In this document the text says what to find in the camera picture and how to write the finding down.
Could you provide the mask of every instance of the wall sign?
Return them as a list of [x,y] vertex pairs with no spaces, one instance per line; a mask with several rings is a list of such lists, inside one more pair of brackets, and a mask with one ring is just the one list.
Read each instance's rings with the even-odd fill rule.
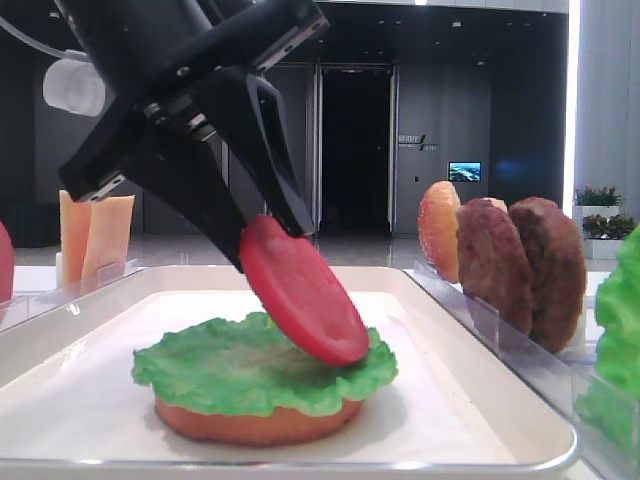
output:
[[440,145],[437,143],[427,143],[426,135],[399,135],[398,145],[400,148],[418,148],[421,152],[437,152]]

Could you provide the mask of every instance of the dark doorway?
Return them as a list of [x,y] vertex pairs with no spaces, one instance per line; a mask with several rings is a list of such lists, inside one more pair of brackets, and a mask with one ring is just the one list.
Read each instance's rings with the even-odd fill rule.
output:
[[323,71],[321,235],[390,234],[391,74]]

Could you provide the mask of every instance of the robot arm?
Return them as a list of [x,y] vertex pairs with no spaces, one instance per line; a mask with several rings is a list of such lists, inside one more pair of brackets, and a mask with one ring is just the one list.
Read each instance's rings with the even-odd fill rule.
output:
[[116,93],[60,175],[74,200],[90,202],[131,180],[242,271],[246,219],[205,140],[217,133],[227,142],[287,233],[311,234],[282,99],[261,75],[328,22],[312,0],[265,0],[223,21],[203,1],[56,0]]

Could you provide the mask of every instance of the green lettuce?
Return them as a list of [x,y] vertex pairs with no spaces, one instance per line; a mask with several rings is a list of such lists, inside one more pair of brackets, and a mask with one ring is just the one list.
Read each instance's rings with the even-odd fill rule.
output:
[[597,346],[596,372],[628,395],[597,383],[578,399],[576,410],[623,452],[640,458],[640,452],[633,452],[634,399],[640,399],[640,228],[627,237],[618,260],[618,268],[596,294],[596,321],[605,329]]
[[165,403],[206,415],[269,416],[276,407],[332,415],[343,399],[364,400],[398,374],[389,346],[368,332],[367,357],[336,368],[294,345],[266,313],[214,318],[134,352],[132,375]]

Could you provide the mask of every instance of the tomato slice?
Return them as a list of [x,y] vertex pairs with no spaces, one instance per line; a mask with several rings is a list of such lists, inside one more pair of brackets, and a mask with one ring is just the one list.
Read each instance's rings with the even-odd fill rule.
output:
[[[8,302],[13,297],[13,277],[16,266],[16,254],[11,245],[11,238],[4,225],[0,222],[0,304]],[[7,311],[0,312],[0,323]]]
[[240,261],[254,292],[293,343],[337,367],[362,360],[369,335],[325,259],[277,220],[254,218],[242,233]]

